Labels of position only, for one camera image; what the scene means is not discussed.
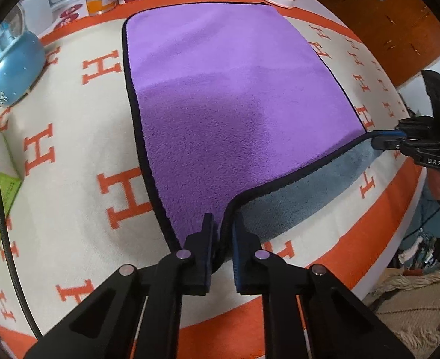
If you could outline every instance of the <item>table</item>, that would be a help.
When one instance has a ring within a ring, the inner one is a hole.
[[[84,1],[72,3],[42,37],[48,61],[32,92],[0,108],[0,130],[24,179],[8,220],[11,247],[43,333],[122,264],[149,266],[169,252],[151,209],[135,213],[149,200],[123,76],[121,28],[140,10],[206,1],[251,0],[120,0],[95,17],[86,16]],[[330,68],[367,130],[390,129],[407,117],[373,55],[325,7],[298,0],[296,8],[278,11]],[[424,177],[410,159],[385,152],[344,193],[268,247],[283,251],[289,263],[325,264],[362,298],[396,251]],[[293,252],[284,252],[289,247]],[[1,252],[0,336],[21,358],[35,339]],[[185,297],[181,328],[180,358],[264,355],[261,300],[235,293],[231,261],[214,274],[209,295]]]

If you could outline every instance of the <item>fringe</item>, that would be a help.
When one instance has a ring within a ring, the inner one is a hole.
[[[404,275],[398,275],[374,287],[371,294],[376,297],[380,296],[383,293],[396,289],[414,290],[419,289],[420,287],[426,287],[437,282],[440,282],[440,270],[437,270],[434,273],[428,275],[424,275],[422,277],[414,278],[411,276],[405,277]]]
[[[440,331],[435,329],[419,328],[393,331],[393,333],[405,344],[410,351],[420,351],[435,348],[440,343]]]

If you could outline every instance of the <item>wooden shelf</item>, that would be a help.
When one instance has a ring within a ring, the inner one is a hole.
[[[422,0],[318,0],[399,86],[440,57],[440,23]]]

